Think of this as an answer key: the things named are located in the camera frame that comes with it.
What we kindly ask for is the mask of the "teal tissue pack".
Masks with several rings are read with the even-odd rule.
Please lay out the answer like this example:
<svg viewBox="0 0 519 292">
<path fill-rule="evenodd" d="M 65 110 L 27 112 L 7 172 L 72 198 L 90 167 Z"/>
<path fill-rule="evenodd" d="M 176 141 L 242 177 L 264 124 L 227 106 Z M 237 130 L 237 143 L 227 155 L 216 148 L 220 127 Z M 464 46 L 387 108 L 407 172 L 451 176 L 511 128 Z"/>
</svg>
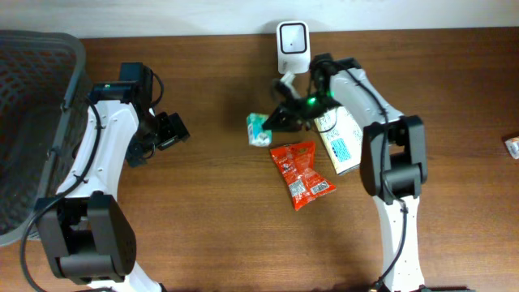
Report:
<svg viewBox="0 0 519 292">
<path fill-rule="evenodd" d="M 267 114 L 250 113 L 247 116 L 247 134 L 249 145 L 267 147 L 272 143 L 272 132 L 264 130 L 263 124 L 268 120 Z"/>
</svg>

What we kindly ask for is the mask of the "red snack bag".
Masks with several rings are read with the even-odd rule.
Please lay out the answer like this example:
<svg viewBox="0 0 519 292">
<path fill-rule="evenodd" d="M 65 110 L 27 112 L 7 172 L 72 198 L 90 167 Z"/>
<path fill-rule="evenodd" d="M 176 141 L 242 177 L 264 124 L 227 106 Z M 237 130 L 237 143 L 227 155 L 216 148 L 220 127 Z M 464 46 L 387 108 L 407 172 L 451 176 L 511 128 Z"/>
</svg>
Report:
<svg viewBox="0 0 519 292">
<path fill-rule="evenodd" d="M 315 142 L 287 144 L 271 148 L 269 152 L 289 188 L 296 211 L 337 189 L 314 170 Z"/>
</svg>

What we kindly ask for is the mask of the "yellow wet wipes pack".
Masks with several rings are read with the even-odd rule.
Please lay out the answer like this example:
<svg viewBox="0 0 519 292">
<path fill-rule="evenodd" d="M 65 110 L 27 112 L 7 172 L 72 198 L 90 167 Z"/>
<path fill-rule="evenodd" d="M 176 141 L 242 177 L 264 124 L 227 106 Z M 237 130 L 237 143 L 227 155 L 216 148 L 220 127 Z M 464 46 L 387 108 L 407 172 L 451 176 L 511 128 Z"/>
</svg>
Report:
<svg viewBox="0 0 519 292">
<path fill-rule="evenodd" d="M 362 130 L 350 112 L 341 106 L 329 110 L 314 122 L 336 174 L 357 169 L 361 161 Z"/>
</svg>

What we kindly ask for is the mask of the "orange tissue pack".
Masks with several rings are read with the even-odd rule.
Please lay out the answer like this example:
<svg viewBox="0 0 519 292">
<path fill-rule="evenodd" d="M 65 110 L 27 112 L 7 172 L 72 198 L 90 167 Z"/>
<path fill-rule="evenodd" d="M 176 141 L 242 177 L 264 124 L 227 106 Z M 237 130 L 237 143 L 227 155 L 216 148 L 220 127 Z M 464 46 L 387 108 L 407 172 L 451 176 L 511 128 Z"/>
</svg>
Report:
<svg viewBox="0 0 519 292">
<path fill-rule="evenodd" d="M 510 156 L 518 160 L 519 159 L 519 137 L 512 137 L 504 141 L 504 144 L 506 146 L 506 149 L 508 150 L 508 153 Z"/>
</svg>

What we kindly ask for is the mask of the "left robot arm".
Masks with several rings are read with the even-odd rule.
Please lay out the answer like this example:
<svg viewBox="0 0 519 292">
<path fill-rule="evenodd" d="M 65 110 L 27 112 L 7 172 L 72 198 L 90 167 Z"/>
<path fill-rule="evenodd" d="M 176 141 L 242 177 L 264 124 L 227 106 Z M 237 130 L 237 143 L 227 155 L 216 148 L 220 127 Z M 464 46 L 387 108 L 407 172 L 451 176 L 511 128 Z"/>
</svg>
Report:
<svg viewBox="0 0 519 292">
<path fill-rule="evenodd" d="M 118 80 L 88 94 L 86 131 L 55 197 L 40 199 L 31 223 L 53 275 L 90 291 L 163 291 L 136 261 L 134 230 L 118 205 L 125 163 L 143 165 L 190 136 L 178 114 L 157 113 L 160 77 L 141 62 L 124 62 Z"/>
</svg>

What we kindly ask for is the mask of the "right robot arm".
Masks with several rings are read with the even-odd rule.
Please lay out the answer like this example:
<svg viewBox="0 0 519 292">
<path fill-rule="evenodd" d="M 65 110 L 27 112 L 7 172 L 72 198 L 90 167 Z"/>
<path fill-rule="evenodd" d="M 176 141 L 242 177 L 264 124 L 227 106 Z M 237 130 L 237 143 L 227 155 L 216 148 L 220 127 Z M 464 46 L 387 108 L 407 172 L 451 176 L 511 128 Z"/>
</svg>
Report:
<svg viewBox="0 0 519 292">
<path fill-rule="evenodd" d="M 320 54 L 311 60 L 309 71 L 305 96 L 294 88 L 293 73 L 273 80 L 272 93 L 281 100 L 264 129 L 300 131 L 311 119 L 345 107 L 362 128 L 359 171 L 380 219 L 383 268 L 370 289 L 431 292 L 418 255 L 418 206 L 428 175 L 422 119 L 391 106 L 355 58 Z"/>
</svg>

